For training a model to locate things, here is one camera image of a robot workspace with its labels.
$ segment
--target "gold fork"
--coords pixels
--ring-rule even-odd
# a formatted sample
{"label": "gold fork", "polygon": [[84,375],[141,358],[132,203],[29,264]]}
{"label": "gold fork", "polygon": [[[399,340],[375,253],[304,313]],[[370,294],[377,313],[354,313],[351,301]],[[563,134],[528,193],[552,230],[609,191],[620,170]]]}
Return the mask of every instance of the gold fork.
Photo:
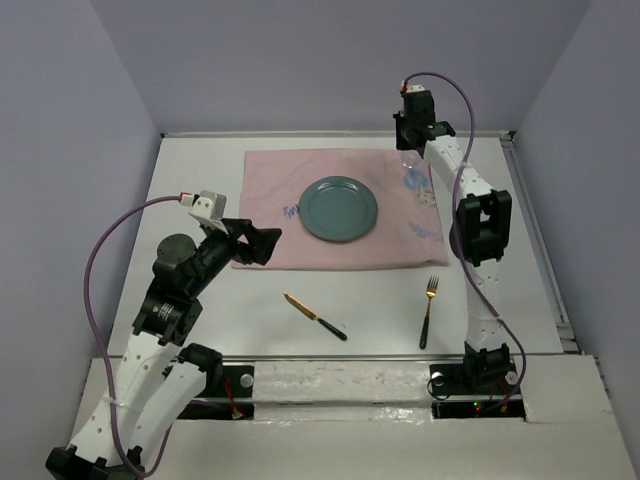
{"label": "gold fork", "polygon": [[438,277],[432,275],[427,284],[427,313],[424,316],[424,323],[422,324],[422,334],[420,335],[420,349],[427,348],[427,335],[429,334],[429,312],[431,311],[431,300],[436,297],[436,291],[438,290]]}

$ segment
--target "round plate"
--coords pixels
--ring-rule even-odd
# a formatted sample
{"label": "round plate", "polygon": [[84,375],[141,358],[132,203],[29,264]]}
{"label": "round plate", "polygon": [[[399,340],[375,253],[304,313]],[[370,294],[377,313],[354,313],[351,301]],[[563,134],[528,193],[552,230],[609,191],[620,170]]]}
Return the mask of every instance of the round plate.
{"label": "round plate", "polygon": [[376,198],[349,177],[326,177],[309,185],[300,202],[300,220],[313,235],[330,242],[350,242],[376,223]]}

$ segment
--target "pink placemat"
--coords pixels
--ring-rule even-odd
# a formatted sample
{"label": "pink placemat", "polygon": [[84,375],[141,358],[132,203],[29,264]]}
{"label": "pink placemat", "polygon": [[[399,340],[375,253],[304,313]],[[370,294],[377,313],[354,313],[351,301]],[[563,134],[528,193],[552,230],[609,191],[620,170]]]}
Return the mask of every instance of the pink placemat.
{"label": "pink placemat", "polygon": [[[376,224],[350,243],[309,233],[298,215],[305,189],[328,176],[354,178],[378,203]],[[408,173],[395,150],[326,149],[246,152],[240,218],[282,229],[271,270],[383,270],[448,263],[428,164]]]}

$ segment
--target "gray wall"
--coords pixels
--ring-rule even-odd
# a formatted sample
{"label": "gray wall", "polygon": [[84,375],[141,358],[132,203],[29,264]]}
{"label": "gray wall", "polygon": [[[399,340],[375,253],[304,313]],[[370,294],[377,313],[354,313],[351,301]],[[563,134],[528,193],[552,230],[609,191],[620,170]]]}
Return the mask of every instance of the gray wall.
{"label": "gray wall", "polygon": [[595,0],[516,146],[579,343],[640,472],[640,2]]}
{"label": "gray wall", "polygon": [[[157,129],[85,0],[0,9],[0,477],[50,478],[89,358],[82,273],[146,194]],[[108,333],[137,225],[106,245],[93,296]]]}
{"label": "gray wall", "polygon": [[[165,132],[393,128],[403,76],[436,70],[512,129],[587,0],[92,0]],[[430,81],[438,109],[464,105]]]}

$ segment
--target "white table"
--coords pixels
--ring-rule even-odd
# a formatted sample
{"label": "white table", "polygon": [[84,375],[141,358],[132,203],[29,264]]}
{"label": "white table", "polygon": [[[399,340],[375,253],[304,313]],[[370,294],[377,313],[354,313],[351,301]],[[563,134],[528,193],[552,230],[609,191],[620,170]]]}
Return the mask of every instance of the white table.
{"label": "white table", "polygon": [[[466,146],[466,139],[461,138]],[[165,138],[149,198],[181,191],[211,190],[227,196],[227,217],[238,215],[246,150],[299,148],[394,148],[391,136]],[[471,155],[477,170],[497,189],[513,196],[510,243],[501,262],[500,310],[530,353],[558,353],[562,346],[555,323],[559,314],[547,295],[523,209],[497,138],[479,138]],[[434,174],[443,222],[451,225],[450,196]],[[122,355],[131,324],[152,279],[156,247],[166,236],[183,232],[203,238],[185,208],[164,204],[142,217],[133,256],[109,343]],[[190,340],[225,356],[395,356],[461,354],[467,329],[462,270],[449,251],[451,265],[373,272],[289,272],[225,269],[205,290],[204,306]],[[430,275],[440,276],[426,351],[418,347]],[[340,342],[306,321],[282,298],[290,291],[343,329]]]}
{"label": "white table", "polygon": [[[258,362],[255,420],[177,421],[154,478],[635,478],[593,358],[531,356],[527,422],[431,420],[426,372],[404,361]],[[105,385],[94,360],[74,432]]]}

